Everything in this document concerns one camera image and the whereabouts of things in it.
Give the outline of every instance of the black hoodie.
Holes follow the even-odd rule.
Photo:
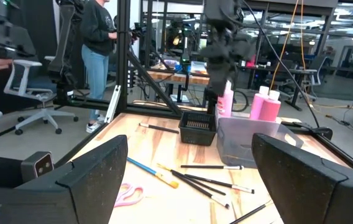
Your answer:
[[[95,0],[88,1],[84,6],[80,31],[83,43],[93,52],[108,56],[113,51],[114,42],[109,38],[109,33],[116,29],[112,17]]]

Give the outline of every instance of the pink spray bottle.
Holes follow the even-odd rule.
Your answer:
[[[262,104],[268,98],[269,87],[259,87],[259,93],[254,95],[254,100],[251,106],[250,119],[258,120],[261,114]]]
[[[278,100],[279,96],[280,92],[274,90],[269,91],[269,99],[266,99],[262,105],[259,120],[272,122],[276,121],[278,111],[282,105],[282,103]]]
[[[218,97],[217,109],[220,117],[231,117],[233,107],[233,94],[234,92],[232,90],[232,83],[228,80],[226,81],[224,95]]]

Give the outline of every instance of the wooden table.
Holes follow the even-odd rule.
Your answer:
[[[282,120],[289,122],[297,121],[296,119],[288,118],[282,118]],[[128,138],[128,156],[163,174],[171,175],[168,171],[157,167],[157,163],[165,164],[182,173],[209,177],[223,182],[250,187],[255,189],[255,194],[248,194],[214,185],[213,187],[227,193],[223,198],[225,200],[228,199],[232,207],[226,209],[175,177],[172,178],[180,183],[177,189],[171,188],[128,162],[123,182],[143,186],[145,197],[135,205],[115,208],[112,212],[110,223],[227,224],[270,200],[270,196],[257,169],[204,170],[179,168],[182,164],[221,165],[222,162],[216,149],[216,137],[209,147],[183,144],[180,142],[179,134],[143,128],[139,126],[141,122],[172,129],[178,129],[179,124],[179,120],[174,119],[120,114],[82,148],[74,158],[94,149],[115,136],[125,134]],[[300,138],[304,141],[303,150],[346,166],[345,163],[312,137],[300,136]],[[278,220],[275,223],[282,223],[279,218],[277,209],[274,205],[271,205],[241,223],[268,224],[275,220]]]
[[[161,65],[155,65],[152,68],[155,69],[165,69],[164,66]],[[153,71],[147,71],[147,73],[154,79],[154,80],[163,80],[167,78],[165,81],[171,81],[171,82],[180,82],[180,83],[185,83],[186,82],[186,76],[181,75],[181,74],[175,74],[171,75],[171,73],[166,73],[166,72],[153,72]],[[189,84],[195,84],[195,85],[207,85],[209,82],[209,78],[206,77],[197,77],[197,76],[189,76]]]

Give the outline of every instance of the blue jeans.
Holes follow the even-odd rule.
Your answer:
[[[108,78],[109,56],[97,54],[86,45],[83,45],[81,54],[88,75],[89,97],[102,100]],[[89,114],[90,121],[98,119],[98,115],[95,114],[95,111],[96,110],[91,110]]]

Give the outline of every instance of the woman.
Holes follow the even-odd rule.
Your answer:
[[[83,36],[81,54],[88,74],[89,97],[103,99],[108,77],[109,54],[113,51],[113,40],[117,38],[112,18],[104,8],[110,0],[89,0],[84,7],[80,25]],[[92,133],[99,127],[98,115],[91,110],[86,131]]]

